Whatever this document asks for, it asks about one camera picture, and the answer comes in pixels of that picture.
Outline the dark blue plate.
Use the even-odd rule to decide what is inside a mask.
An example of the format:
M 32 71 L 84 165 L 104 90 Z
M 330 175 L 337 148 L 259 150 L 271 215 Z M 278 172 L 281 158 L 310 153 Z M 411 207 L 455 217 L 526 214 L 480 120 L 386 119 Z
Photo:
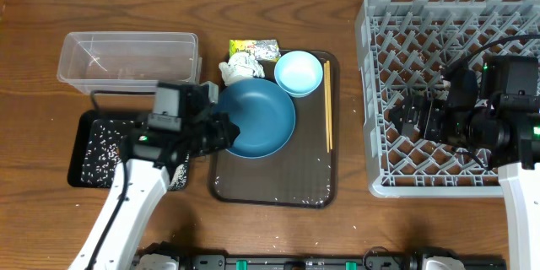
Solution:
M 266 79 L 231 84 L 220 93 L 214 110 L 228 114 L 239 127 L 240 134 L 228 151 L 241 158 L 259 159 L 276 153 L 295 129 L 293 101 L 277 84 Z

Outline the pile of white rice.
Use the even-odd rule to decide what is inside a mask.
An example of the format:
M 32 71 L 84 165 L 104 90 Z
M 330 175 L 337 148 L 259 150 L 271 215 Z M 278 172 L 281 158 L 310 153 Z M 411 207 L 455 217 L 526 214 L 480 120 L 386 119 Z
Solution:
M 92 123 L 83 146 L 77 181 L 87 187 L 109 188 L 123 160 L 156 161 L 173 141 L 169 134 L 148 130 L 144 122 L 98 119 Z

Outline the light blue bowl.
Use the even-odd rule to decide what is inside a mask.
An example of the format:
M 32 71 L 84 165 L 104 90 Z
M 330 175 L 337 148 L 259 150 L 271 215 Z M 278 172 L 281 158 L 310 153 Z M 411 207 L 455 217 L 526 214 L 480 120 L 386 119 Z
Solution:
M 307 51 L 290 51 L 282 55 L 274 67 L 276 83 L 295 98 L 305 97 L 321 84 L 321 62 Z

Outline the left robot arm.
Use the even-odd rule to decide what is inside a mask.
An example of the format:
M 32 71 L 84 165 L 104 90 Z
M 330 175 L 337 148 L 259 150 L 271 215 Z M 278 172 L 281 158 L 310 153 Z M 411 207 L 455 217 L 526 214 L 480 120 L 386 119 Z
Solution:
M 177 169 L 230 148 L 240 133 L 227 114 L 213 112 L 217 84 L 160 82 L 154 94 L 145 122 L 121 140 L 108 197 L 72 269 L 128 269 Z

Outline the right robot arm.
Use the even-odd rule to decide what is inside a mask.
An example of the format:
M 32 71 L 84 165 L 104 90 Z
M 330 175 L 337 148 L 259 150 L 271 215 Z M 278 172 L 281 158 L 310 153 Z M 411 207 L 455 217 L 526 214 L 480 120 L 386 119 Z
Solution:
M 488 170 L 498 172 L 508 225 L 510 268 L 539 268 L 539 113 L 489 106 L 450 108 L 446 100 L 406 97 L 389 111 L 397 131 L 461 149 L 490 152 Z

